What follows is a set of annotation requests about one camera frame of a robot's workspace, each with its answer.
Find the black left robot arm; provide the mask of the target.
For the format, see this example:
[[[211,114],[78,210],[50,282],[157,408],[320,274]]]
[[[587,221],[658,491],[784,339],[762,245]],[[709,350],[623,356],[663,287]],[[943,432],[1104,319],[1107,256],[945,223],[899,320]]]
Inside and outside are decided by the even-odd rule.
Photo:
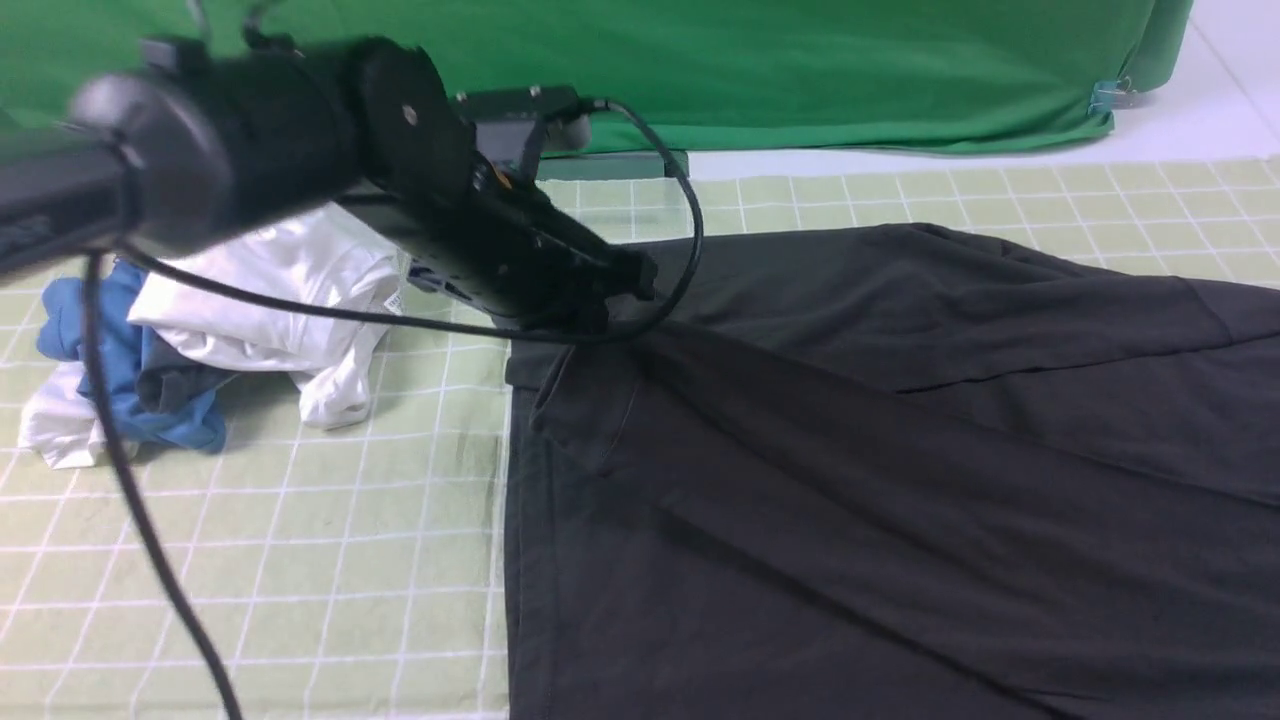
[[[3,133],[4,275],[116,240],[191,258],[335,202],[410,258],[412,284],[503,328],[602,332],[612,299],[655,296],[649,256],[535,183],[545,151],[588,143],[603,101],[564,85],[451,94],[422,49],[384,37],[142,51],[61,124]]]

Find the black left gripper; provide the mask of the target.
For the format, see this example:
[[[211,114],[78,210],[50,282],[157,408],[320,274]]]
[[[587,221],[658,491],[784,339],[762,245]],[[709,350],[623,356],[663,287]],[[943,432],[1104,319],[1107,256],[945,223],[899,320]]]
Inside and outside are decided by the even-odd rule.
[[[531,181],[476,160],[461,193],[385,182],[346,195],[346,210],[401,247],[447,290],[503,329],[607,331],[609,302],[652,301],[646,254],[605,242]]]

